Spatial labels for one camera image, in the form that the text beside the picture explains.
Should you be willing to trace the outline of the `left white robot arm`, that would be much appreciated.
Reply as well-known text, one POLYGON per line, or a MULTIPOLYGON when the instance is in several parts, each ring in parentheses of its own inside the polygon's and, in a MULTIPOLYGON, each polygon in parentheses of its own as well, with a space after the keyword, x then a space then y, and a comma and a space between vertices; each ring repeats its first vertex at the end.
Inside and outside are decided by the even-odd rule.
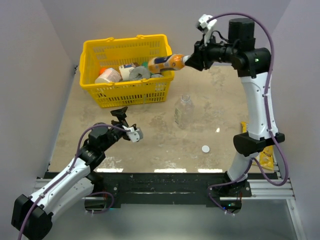
POLYGON ((105 152, 120 139, 138 142, 143 138, 135 124, 126 121, 127 107, 112 110, 111 124, 96 123, 82 133, 71 162, 46 185, 29 196, 20 195, 14 202, 11 225, 18 239, 42 240, 54 222, 84 197, 107 195, 103 179, 94 171, 105 159, 105 152))

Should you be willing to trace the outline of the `large white bottle cap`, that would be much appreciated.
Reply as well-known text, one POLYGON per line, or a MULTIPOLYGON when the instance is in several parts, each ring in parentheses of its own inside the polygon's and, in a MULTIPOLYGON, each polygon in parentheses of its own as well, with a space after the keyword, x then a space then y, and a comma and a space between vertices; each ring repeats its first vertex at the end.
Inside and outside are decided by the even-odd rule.
POLYGON ((210 147, 208 145, 203 145, 201 147, 201 150, 204 152, 204 153, 209 153, 210 152, 210 147))

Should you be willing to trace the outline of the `clear plastic bottle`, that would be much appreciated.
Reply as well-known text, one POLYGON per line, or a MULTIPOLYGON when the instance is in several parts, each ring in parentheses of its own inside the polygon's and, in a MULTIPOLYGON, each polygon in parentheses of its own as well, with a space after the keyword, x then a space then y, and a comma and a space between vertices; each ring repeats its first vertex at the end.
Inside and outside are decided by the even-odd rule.
POLYGON ((192 122, 194 109, 190 94, 182 94, 174 105, 174 122, 179 128, 186 129, 192 122))

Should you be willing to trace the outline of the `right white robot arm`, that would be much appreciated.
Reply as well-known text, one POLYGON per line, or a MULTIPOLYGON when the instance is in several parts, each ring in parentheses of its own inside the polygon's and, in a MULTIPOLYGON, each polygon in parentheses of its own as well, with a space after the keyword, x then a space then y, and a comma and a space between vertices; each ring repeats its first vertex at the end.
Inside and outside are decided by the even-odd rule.
POLYGON ((233 137, 236 154, 223 182, 209 186, 209 194, 233 197, 245 187, 247 173, 256 156, 264 148, 284 142, 285 135, 279 132, 273 113, 273 56, 267 48, 255 47, 255 21, 246 17, 231 19, 228 38, 220 43, 213 37, 216 22, 207 14, 199 18, 196 27, 203 34, 202 40, 194 44, 193 54, 185 65, 202 71, 215 62, 231 64, 244 88, 249 125, 246 132, 233 137))

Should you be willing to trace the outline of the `orange drink bottle blue label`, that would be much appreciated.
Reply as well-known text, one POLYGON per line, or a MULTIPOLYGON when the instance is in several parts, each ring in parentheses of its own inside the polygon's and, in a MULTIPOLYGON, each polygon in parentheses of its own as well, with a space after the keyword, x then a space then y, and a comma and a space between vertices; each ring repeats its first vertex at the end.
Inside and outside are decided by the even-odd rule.
POLYGON ((165 71, 179 71, 185 67, 190 55, 171 54, 165 57, 154 57, 148 62, 148 70, 152 74, 159 74, 165 71))

